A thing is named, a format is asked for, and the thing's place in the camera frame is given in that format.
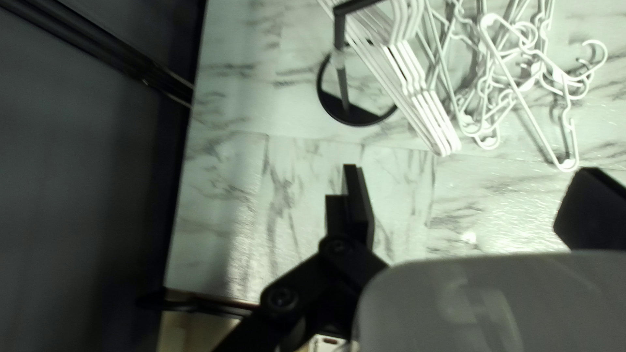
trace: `white marble tile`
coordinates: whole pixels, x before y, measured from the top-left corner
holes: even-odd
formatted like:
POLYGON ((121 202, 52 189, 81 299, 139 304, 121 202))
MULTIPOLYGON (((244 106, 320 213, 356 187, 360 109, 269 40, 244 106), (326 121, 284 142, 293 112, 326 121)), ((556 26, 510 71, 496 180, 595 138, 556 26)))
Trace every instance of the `white marble tile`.
POLYGON ((267 136, 195 125, 187 144, 165 284, 237 297, 230 253, 251 236, 267 136))
MULTIPOLYGON (((490 2, 490 11, 502 13, 505 3, 506 1, 490 2)), ((620 36, 614 33, 619 33, 620 28, 626 29, 626 19, 613 14, 626 11, 626 3, 601 0, 594 11, 586 11, 586 6, 588 4, 583 1, 557 2, 554 25, 549 32, 548 54, 563 68, 569 69, 576 65, 574 58, 587 55, 580 49, 580 43, 584 39, 595 38, 607 44, 612 53, 609 62, 598 71, 588 96, 582 101, 576 101, 570 114, 577 125, 582 165, 625 169, 626 142, 622 131, 626 130, 626 119, 621 117, 624 107, 621 90, 626 81, 623 74, 626 71, 622 69, 626 65, 626 60, 623 60, 623 51, 626 48, 620 36)), ((227 101, 224 105, 228 108, 222 110, 219 121, 229 123, 236 130, 271 135, 428 149, 416 138, 412 128, 399 113, 378 125, 366 128, 345 126, 331 119, 317 100, 315 80, 319 64, 331 47, 332 21, 316 0, 290 1, 281 13, 282 15, 276 15, 282 23, 279 44, 276 48, 272 47, 271 54, 258 56, 259 61, 250 66, 254 67, 251 71, 263 71, 262 78, 237 77, 236 80, 231 79, 236 84, 215 83, 223 86, 221 91, 224 91, 224 87, 234 85, 234 88, 223 93, 225 97, 222 99, 227 101)), ((254 31, 254 35, 269 40, 269 37, 260 34, 263 32, 260 28, 262 26, 252 26, 250 30, 254 31)), ((213 45, 214 50, 220 49, 220 45, 213 45)), ((459 54, 454 58, 450 57, 448 64, 451 70, 455 70, 458 69, 457 66, 467 67, 467 61, 469 56, 459 54)), ((243 72, 245 70, 238 70, 237 67, 232 67, 228 73, 220 72, 219 75, 248 75, 243 72)), ((390 100, 379 89, 378 84, 372 81, 372 77, 362 70, 362 64, 349 67, 353 70, 350 86, 354 99, 362 101, 362 105, 371 107, 376 112, 384 110, 390 100)), ((211 70, 205 71, 208 75, 215 74, 211 70)), ((332 72, 327 78, 326 86, 330 87, 334 82, 332 72)), ((207 114, 202 102, 215 98, 215 92, 198 92, 200 104, 195 109, 195 116, 202 118, 207 114)), ((537 119, 550 135, 552 123, 548 118, 549 106, 538 106, 537 103, 535 106, 537 119)), ((460 153, 544 161, 523 122, 524 119, 514 113, 508 116, 501 128, 503 142, 496 150, 482 150, 464 137, 464 149, 460 153)), ((557 138, 554 138, 554 142, 558 145, 557 138)))
POLYGON ((274 74, 285 0, 211 0, 192 115, 231 130, 263 132, 274 115, 274 74))
POLYGON ((552 224, 573 174, 543 166, 470 155, 441 159, 429 256, 566 251, 552 224))
MULTIPOLYGON (((498 11, 501 3, 489 2, 498 11)), ((549 55, 566 69, 585 39, 611 52, 570 114, 582 164, 615 170, 626 170, 623 13, 623 1, 560 1, 550 31, 549 55)), ((565 250, 552 220, 572 175, 542 162, 522 119, 503 122, 500 148, 482 150, 464 138, 461 155, 435 167, 400 114, 354 128, 320 106, 315 78, 332 21, 317 0, 211 0, 204 32, 168 287, 258 300, 267 283, 316 251, 324 195, 339 192, 343 163, 364 168, 375 251, 390 263, 565 250)), ((351 96, 383 110, 389 98, 377 82, 357 63, 349 70, 351 96)), ((329 90, 334 80, 330 72, 329 90)), ((533 104, 549 125, 548 107, 533 104)))
POLYGON ((341 194, 342 164, 363 168, 376 218, 374 252, 389 263, 425 256, 433 191, 430 153, 401 148, 270 137, 248 246, 233 248, 247 265, 231 272, 238 297, 263 287, 317 251, 325 235, 326 194, 341 194))

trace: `clothes hanger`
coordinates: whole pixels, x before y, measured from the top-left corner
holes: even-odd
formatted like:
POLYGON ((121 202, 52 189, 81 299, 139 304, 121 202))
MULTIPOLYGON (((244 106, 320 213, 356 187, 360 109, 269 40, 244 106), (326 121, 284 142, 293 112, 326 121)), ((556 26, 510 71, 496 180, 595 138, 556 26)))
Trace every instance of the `clothes hanger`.
POLYGON ((508 78, 511 89, 513 90, 514 94, 517 96, 518 103, 521 105, 523 111, 525 112, 526 117, 529 119, 533 128, 533 131, 538 136, 539 142, 541 144, 540 146, 544 150, 546 156, 561 171, 570 172, 570 171, 575 170, 579 163, 579 157, 578 157, 578 146, 577 146, 575 128, 574 128, 572 119, 567 117, 567 113, 569 112, 569 109, 571 109, 572 107, 571 99, 569 99, 569 95, 568 95, 567 79, 564 76, 562 77, 563 78, 563 81, 562 81, 563 97, 565 99, 566 107, 561 112, 560 117, 559 117, 559 120, 560 120, 559 127, 561 128, 562 136, 563 136, 563 156, 561 158, 562 160, 559 160, 556 153, 552 149, 552 146, 550 145, 545 135, 543 134, 541 128, 539 127, 539 124, 537 123, 534 114, 530 110, 530 107, 526 103, 522 95, 522 92, 517 87, 515 79, 511 76, 511 73, 508 71, 508 68, 506 67, 505 63, 502 61, 500 55, 498 54, 497 47, 495 46, 494 42, 492 42, 491 37, 488 34, 487 27, 494 25, 496 22, 499 22, 502 26, 507 27, 510 31, 515 32, 515 29, 513 28, 513 26, 507 23, 499 15, 495 13, 486 14, 485 16, 481 18, 479 22, 479 30, 481 34, 483 35, 483 39, 485 43, 487 44, 487 47, 491 51, 491 54, 493 55, 493 57, 497 60, 498 64, 500 65, 506 77, 508 78))

